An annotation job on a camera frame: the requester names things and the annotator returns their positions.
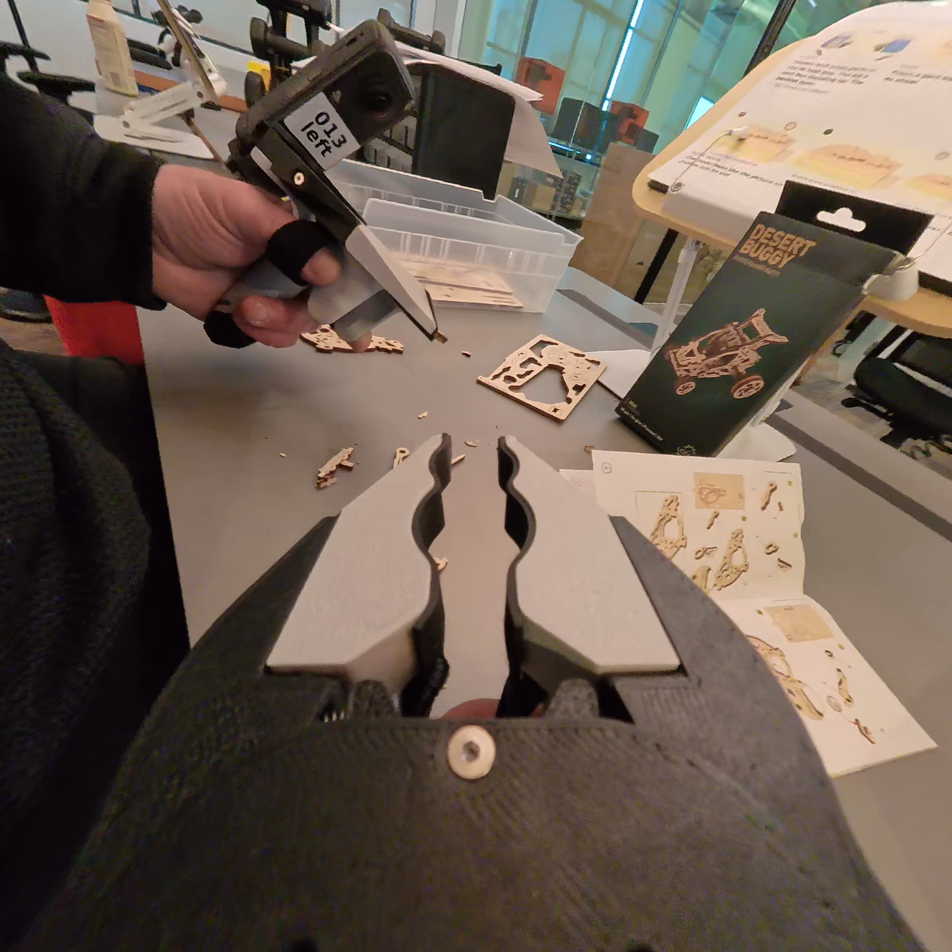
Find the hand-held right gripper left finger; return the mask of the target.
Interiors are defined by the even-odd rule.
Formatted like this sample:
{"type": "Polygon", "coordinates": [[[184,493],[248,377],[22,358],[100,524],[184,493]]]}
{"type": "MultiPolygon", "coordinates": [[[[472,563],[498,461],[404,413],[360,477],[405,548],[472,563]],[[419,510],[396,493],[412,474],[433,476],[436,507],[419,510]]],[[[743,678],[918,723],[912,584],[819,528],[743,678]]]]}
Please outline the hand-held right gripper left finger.
{"type": "Polygon", "coordinates": [[[439,433],[339,514],[267,660],[276,673],[375,681],[428,716],[448,678],[440,571],[451,439],[439,433]]]}

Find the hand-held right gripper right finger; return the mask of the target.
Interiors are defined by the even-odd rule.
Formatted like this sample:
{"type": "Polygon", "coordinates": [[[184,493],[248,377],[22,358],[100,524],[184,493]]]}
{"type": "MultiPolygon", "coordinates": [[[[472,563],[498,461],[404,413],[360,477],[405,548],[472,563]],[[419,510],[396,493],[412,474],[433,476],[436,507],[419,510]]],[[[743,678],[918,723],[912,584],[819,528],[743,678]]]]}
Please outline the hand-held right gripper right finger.
{"type": "Polygon", "coordinates": [[[509,672],[499,716],[529,716],[565,681],[668,674],[681,661],[610,517],[512,436],[497,445],[509,672]]]}

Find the flat wooden model piece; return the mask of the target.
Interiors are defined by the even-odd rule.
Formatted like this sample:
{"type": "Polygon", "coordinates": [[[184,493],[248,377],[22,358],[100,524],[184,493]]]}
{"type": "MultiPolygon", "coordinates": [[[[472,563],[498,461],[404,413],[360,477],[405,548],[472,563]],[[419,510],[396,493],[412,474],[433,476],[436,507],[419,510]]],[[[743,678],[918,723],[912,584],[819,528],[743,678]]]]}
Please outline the flat wooden model piece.
{"type": "MultiPolygon", "coordinates": [[[[320,325],[313,332],[306,332],[300,335],[301,340],[309,344],[318,353],[354,353],[353,346],[345,341],[330,325],[320,325]]],[[[363,351],[385,352],[385,353],[404,353],[404,345],[397,340],[386,337],[371,335],[370,342],[363,351]]]]}

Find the square wooden parts sheet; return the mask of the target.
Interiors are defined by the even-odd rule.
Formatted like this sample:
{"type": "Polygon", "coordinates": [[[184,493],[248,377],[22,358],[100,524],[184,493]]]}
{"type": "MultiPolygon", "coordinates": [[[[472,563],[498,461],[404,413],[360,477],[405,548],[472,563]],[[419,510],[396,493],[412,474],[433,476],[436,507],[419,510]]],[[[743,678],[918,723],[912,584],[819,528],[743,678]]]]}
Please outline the square wooden parts sheet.
{"type": "Polygon", "coordinates": [[[539,334],[510,353],[490,375],[478,376],[477,382],[542,416],[562,422],[604,370],[604,360],[594,354],[539,334]],[[527,387],[550,370],[558,376],[559,400],[532,399],[527,387]]]}

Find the black model kit box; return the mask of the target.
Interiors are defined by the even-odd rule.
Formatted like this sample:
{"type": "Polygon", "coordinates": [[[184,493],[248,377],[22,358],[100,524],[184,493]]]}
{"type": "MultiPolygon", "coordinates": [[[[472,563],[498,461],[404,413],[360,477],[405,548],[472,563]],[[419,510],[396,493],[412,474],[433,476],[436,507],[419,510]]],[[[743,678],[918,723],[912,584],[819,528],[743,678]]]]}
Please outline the black model kit box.
{"type": "Polygon", "coordinates": [[[934,215],[787,181],[616,407],[660,453],[715,457],[892,276],[934,215]]]}

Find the person's left hand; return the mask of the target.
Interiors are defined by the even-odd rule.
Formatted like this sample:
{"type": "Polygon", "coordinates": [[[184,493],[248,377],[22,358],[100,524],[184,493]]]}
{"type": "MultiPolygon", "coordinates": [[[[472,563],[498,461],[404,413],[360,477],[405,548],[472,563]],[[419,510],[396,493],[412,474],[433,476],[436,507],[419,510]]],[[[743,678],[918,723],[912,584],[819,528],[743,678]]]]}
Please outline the person's left hand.
{"type": "MultiPolygon", "coordinates": [[[[268,240],[295,220],[288,203],[232,179],[182,165],[162,165],[152,193],[152,291],[193,318],[208,314],[268,240]]],[[[303,265],[305,284],[325,287],[340,275],[331,252],[303,265]]],[[[318,327],[303,300],[248,296],[232,310],[236,327],[271,348],[288,348],[318,327]]]]}

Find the clear plastic bin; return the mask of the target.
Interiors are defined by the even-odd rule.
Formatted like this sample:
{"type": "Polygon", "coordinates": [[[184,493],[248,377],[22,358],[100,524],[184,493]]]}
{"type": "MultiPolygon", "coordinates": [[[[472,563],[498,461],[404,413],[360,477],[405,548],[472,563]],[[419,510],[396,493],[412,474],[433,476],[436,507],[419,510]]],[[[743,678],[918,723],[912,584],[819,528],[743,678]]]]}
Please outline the clear plastic bin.
{"type": "Polygon", "coordinates": [[[350,160],[328,176],[391,254],[491,272],[530,313],[547,309],[582,242],[531,209],[486,199],[475,188],[350,160]]]}

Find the black upright box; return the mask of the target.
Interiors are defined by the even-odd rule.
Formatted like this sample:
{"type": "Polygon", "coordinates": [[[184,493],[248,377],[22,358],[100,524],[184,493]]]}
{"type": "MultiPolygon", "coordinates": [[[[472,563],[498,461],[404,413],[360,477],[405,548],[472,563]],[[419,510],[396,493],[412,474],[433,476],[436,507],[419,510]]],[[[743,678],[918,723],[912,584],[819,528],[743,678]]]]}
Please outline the black upright box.
{"type": "Polygon", "coordinates": [[[411,172],[495,199],[514,97],[442,65],[415,63],[409,72],[416,90],[411,172]]]}

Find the white phone holder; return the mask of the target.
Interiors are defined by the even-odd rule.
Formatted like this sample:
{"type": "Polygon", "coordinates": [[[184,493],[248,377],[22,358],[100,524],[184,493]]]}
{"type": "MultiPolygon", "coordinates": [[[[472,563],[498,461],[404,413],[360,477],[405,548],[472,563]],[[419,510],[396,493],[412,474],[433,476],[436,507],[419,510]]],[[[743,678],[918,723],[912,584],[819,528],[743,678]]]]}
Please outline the white phone holder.
{"type": "Polygon", "coordinates": [[[190,130],[172,128],[167,122],[175,117],[182,120],[193,117],[203,106],[219,107],[228,94],[228,84],[204,51],[198,33],[184,13],[169,2],[160,1],[158,6],[180,49],[184,82],[174,83],[148,96],[139,92],[134,99],[115,93],[124,98],[123,112],[119,115],[96,114],[93,118],[94,129],[101,138],[113,143],[187,158],[213,160],[216,154],[200,135],[190,130]]]}

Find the folded instruction sheet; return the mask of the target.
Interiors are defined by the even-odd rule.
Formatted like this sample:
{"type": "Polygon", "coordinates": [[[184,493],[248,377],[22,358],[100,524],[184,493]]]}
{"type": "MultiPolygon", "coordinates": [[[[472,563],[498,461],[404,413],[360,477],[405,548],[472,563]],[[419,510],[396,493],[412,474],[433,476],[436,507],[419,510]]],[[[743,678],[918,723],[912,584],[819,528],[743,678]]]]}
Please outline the folded instruction sheet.
{"type": "Polygon", "coordinates": [[[798,465],[604,450],[591,459],[590,470],[560,474],[720,606],[771,669],[831,777],[937,748],[804,593],[798,465]]]}

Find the cardboard box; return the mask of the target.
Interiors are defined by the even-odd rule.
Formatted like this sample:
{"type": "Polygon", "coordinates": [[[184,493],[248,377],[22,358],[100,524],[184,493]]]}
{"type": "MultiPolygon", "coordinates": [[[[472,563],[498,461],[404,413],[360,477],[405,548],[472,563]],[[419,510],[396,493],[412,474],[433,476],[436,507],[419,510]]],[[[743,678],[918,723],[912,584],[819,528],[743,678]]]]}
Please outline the cardboard box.
{"type": "Polygon", "coordinates": [[[660,249],[666,227],[638,211],[632,189],[652,156],[621,142],[609,145],[582,221],[570,267],[634,298],[660,249]]]}

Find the red object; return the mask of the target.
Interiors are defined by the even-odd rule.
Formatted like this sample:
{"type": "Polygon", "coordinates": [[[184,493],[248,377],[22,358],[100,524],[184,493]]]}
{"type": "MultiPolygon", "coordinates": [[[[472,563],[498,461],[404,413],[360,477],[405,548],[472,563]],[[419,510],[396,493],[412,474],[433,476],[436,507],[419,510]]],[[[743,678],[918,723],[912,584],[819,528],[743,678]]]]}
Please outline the red object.
{"type": "Polygon", "coordinates": [[[110,357],[145,363],[137,308],[129,303],[65,303],[44,296],[47,310],[69,356],[110,357]]]}

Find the black office chair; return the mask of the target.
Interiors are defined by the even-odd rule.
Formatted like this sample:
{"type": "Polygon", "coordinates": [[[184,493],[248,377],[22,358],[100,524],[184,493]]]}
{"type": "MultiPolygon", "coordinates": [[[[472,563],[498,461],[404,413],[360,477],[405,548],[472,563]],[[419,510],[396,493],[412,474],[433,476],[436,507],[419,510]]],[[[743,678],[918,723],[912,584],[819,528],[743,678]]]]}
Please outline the black office chair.
{"type": "Polygon", "coordinates": [[[951,453],[951,339],[893,327],[858,363],[847,410],[888,426],[887,446],[912,458],[951,453]]]}

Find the white clip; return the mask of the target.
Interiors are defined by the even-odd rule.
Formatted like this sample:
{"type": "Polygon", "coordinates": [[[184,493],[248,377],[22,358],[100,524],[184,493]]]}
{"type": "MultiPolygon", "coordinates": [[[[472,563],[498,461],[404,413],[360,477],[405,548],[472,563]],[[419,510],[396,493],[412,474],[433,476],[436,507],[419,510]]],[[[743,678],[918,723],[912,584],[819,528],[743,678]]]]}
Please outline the white clip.
{"type": "Polygon", "coordinates": [[[919,288],[918,262],[909,256],[900,255],[887,266],[884,273],[873,276],[864,290],[867,297],[898,303],[914,297],[919,288]]]}

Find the large instruction poster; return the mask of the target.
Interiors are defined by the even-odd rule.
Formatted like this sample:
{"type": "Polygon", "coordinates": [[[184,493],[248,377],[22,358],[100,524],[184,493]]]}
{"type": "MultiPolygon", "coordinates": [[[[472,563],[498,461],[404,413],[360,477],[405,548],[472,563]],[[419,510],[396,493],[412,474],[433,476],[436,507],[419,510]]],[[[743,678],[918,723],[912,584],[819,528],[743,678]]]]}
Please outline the large instruction poster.
{"type": "Polygon", "coordinates": [[[787,181],[950,213],[950,2],[842,19],[774,65],[651,178],[724,208],[774,208],[787,181]]]}

